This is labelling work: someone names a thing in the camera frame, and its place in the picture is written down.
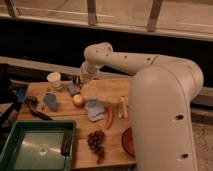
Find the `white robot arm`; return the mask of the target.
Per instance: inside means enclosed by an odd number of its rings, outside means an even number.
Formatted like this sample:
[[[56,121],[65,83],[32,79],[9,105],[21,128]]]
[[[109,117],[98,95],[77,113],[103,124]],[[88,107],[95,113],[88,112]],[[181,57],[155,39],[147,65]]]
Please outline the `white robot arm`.
[[[129,112],[138,171],[198,171],[190,102],[204,77],[193,61],[159,54],[115,52],[107,43],[84,50],[82,81],[104,65],[133,77]]]

